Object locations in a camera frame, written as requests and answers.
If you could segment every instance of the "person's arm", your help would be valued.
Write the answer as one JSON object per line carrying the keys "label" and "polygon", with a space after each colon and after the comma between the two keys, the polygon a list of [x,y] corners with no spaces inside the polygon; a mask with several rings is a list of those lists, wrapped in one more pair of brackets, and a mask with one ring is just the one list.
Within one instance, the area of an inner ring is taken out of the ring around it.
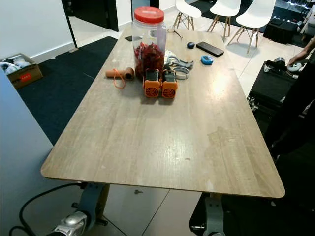
{"label": "person's arm", "polygon": [[295,55],[290,59],[288,66],[296,63],[299,60],[305,59],[310,54],[313,48],[315,48],[315,37],[313,37],[313,39],[305,46],[305,48],[299,54]]}

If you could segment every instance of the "person's hand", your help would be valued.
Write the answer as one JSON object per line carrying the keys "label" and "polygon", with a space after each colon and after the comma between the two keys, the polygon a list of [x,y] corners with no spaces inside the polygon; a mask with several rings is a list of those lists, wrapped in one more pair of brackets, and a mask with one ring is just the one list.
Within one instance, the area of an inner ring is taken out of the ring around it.
{"label": "person's hand", "polygon": [[306,50],[301,51],[299,54],[297,54],[296,56],[294,56],[290,59],[287,66],[291,66],[294,63],[296,63],[297,61],[305,59],[308,55],[309,55],[309,53]]}

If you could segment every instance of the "red lid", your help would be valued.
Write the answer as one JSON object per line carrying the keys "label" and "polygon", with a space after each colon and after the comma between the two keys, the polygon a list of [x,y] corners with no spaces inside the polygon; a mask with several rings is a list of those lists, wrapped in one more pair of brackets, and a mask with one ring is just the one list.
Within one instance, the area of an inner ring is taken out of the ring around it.
{"label": "red lid", "polygon": [[151,6],[141,6],[134,10],[134,17],[141,22],[156,24],[164,20],[164,12]]}

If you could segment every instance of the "orange device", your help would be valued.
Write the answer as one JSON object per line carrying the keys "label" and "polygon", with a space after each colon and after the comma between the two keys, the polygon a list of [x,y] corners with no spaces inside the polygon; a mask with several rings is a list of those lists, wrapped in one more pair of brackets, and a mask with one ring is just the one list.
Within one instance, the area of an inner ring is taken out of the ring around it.
{"label": "orange device", "polygon": [[158,79],[158,69],[146,69],[146,74],[143,76],[143,90],[147,97],[158,97],[160,81]]}
{"label": "orange device", "polygon": [[162,73],[162,96],[165,98],[174,98],[178,88],[176,81],[176,72],[174,70],[164,70]]}

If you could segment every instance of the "white baseboard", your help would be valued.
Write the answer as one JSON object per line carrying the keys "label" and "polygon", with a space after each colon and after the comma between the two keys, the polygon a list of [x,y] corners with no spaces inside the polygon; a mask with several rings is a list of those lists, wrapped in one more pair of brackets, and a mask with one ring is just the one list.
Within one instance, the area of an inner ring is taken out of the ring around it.
{"label": "white baseboard", "polygon": [[39,64],[43,61],[55,58],[56,56],[62,53],[66,53],[74,48],[75,48],[74,43],[71,41],[58,47],[52,48],[50,50],[44,51],[42,53],[33,55],[31,56],[31,59],[33,59],[37,64]]}
{"label": "white baseboard", "polygon": [[127,25],[131,24],[131,21],[126,22],[124,24],[121,24],[120,26],[118,26],[118,32],[122,32],[124,31],[124,29],[126,28]]}
{"label": "white baseboard", "polygon": [[192,4],[192,3],[197,2],[197,1],[199,1],[199,0],[186,0],[185,2],[188,4]]}
{"label": "white baseboard", "polygon": [[175,11],[175,10],[176,10],[176,6],[173,6],[173,7],[164,9],[163,11],[164,11],[165,14],[167,14],[167,13],[169,13],[169,12],[171,12],[171,11]]}

